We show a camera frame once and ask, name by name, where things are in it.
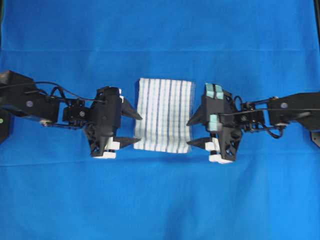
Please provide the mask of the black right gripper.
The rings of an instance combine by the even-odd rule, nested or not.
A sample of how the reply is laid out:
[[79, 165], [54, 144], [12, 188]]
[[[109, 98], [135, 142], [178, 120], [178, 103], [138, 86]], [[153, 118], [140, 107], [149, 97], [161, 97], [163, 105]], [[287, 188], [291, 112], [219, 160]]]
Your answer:
[[193, 139], [187, 144], [208, 151], [210, 162], [233, 163], [242, 137], [231, 115], [235, 111], [230, 92], [223, 90], [218, 84], [206, 83], [204, 106], [198, 107], [186, 125], [202, 124], [209, 137]]

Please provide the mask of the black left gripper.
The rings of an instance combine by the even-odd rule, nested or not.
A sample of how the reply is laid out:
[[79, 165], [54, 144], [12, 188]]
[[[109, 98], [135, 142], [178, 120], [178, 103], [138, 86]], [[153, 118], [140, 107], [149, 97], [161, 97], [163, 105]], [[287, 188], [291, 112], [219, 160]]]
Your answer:
[[121, 115], [136, 120], [143, 119], [130, 102], [120, 96], [119, 88], [99, 88], [90, 106], [88, 123], [84, 129], [91, 157], [114, 159], [117, 150], [141, 140], [136, 137], [116, 136], [121, 125]]

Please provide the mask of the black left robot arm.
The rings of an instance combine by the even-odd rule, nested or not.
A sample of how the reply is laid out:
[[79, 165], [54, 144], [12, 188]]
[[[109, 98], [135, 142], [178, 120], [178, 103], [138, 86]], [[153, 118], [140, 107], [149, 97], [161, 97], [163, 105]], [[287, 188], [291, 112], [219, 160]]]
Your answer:
[[50, 93], [37, 87], [32, 78], [7, 70], [0, 74], [0, 140], [10, 136], [12, 116], [39, 122], [44, 127], [82, 129], [87, 137], [90, 155], [98, 159], [114, 159], [119, 149], [140, 141], [137, 137], [117, 136], [121, 117], [142, 117], [122, 96], [118, 87], [97, 89], [86, 107], [87, 99], [75, 95], [67, 98], [67, 90], [55, 84]]

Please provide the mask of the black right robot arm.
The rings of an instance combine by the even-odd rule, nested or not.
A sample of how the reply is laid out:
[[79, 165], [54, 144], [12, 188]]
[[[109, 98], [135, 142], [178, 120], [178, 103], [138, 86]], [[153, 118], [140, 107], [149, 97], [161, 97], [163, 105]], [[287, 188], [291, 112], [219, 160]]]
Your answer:
[[320, 144], [318, 92], [243, 102], [220, 85], [207, 83], [201, 104], [187, 125], [202, 124], [209, 137], [190, 140], [188, 145], [208, 151], [210, 162], [228, 164], [236, 160], [244, 132], [266, 131], [279, 139], [291, 122], [301, 124], [310, 132], [313, 143]]

